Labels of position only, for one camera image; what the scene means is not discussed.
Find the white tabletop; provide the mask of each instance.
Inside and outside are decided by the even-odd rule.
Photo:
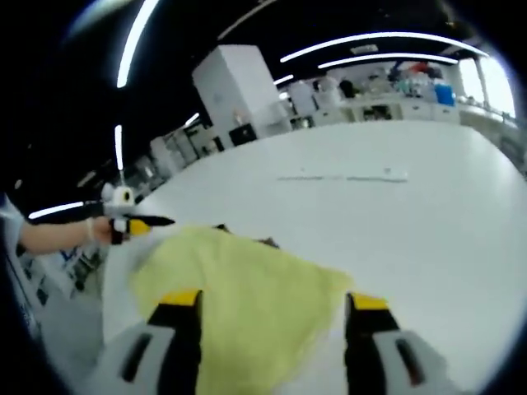
[[[384,168],[408,173],[408,182],[342,178]],[[299,175],[326,178],[277,180]],[[525,317],[527,183],[471,128],[378,121],[290,132],[194,163],[140,211],[272,236],[298,257],[350,273],[447,359],[463,389],[496,373]],[[110,250],[106,342],[140,320],[128,274],[174,228]]]

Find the fluorescent light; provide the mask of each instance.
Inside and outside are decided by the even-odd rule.
[[[192,122],[199,118],[199,113],[194,114],[192,117],[187,119],[187,122],[184,123],[185,126],[189,126]]]
[[[122,88],[128,81],[128,73],[130,72],[130,65],[132,64],[133,53],[135,48],[138,46],[139,38],[141,33],[148,22],[148,18],[154,11],[159,0],[145,0],[139,10],[138,15],[133,22],[130,34],[126,39],[126,45],[124,46],[123,57],[121,58],[121,64],[119,65],[119,74],[117,76],[117,87]]]
[[[30,220],[34,220],[35,218],[40,218],[41,216],[47,216],[48,214],[53,214],[54,212],[69,210],[70,208],[82,207],[82,206],[84,206],[83,202],[76,202],[76,203],[63,204],[63,205],[51,207],[51,208],[45,208],[44,210],[32,212],[30,214]]]
[[[344,64],[344,63],[361,62],[364,60],[392,59],[392,58],[414,58],[414,59],[435,60],[437,62],[452,63],[452,64],[458,63],[458,61],[455,59],[445,58],[444,56],[437,56],[437,55],[425,55],[424,53],[379,53],[376,55],[364,55],[364,56],[356,56],[354,58],[335,60],[333,62],[320,64],[319,68],[338,66],[339,64]]]
[[[306,49],[296,51],[295,53],[292,53],[290,55],[287,55],[281,58],[280,62],[285,63],[285,62],[290,61],[291,59],[298,58],[299,56],[305,55],[306,53],[318,51],[319,49],[328,48],[328,47],[331,47],[337,44],[350,43],[352,41],[359,41],[359,40],[383,39],[387,37],[437,41],[440,43],[454,45],[462,49],[467,49],[468,51],[474,52],[478,55],[488,56],[488,53],[483,52],[481,49],[477,49],[476,47],[473,47],[472,45],[463,43],[461,41],[458,41],[457,39],[447,39],[446,37],[441,37],[440,35],[427,35],[425,33],[410,33],[407,31],[381,31],[378,33],[366,33],[364,35],[350,35],[349,37],[342,37],[341,39],[332,39],[330,41],[326,41],[325,43],[313,45]]]
[[[117,159],[117,169],[123,169],[123,127],[115,127],[115,158]]]
[[[288,76],[285,76],[284,78],[280,78],[279,80],[276,80],[276,81],[274,82],[274,85],[278,85],[278,84],[281,84],[282,82],[292,80],[293,77],[294,77],[294,76],[293,76],[292,74],[289,74]]]

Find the human arm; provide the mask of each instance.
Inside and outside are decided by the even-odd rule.
[[[91,221],[63,225],[31,225],[26,222],[21,229],[20,244],[35,255],[73,249],[91,241],[89,226],[94,240],[103,244],[111,242],[110,220],[99,216]]]

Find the black ceiling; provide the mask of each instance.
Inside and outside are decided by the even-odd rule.
[[[441,7],[428,0],[277,0],[217,40],[259,3],[160,0],[121,90],[115,88],[119,62],[142,0],[132,0],[70,39],[65,39],[68,27],[89,1],[18,6],[13,20],[19,28],[4,49],[7,84],[15,92],[7,107],[4,146],[11,169],[7,188],[23,180],[20,189],[11,191],[22,211],[92,198],[76,185],[86,172],[113,160],[117,123],[123,124],[126,164],[146,152],[154,137],[181,126],[197,111],[204,114],[191,72],[218,44],[258,45],[275,78],[291,73],[310,77],[319,74],[319,64],[351,56],[355,45],[287,63],[279,59],[326,40],[372,31],[417,31],[460,40],[471,35],[462,23],[448,24]],[[375,44],[383,53],[438,54],[446,48],[416,39],[378,39]]]

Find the yellow cloth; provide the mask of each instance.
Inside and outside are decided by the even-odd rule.
[[[148,319],[169,292],[203,290],[197,394],[266,394],[329,328],[350,278],[221,230],[166,239],[130,279]]]

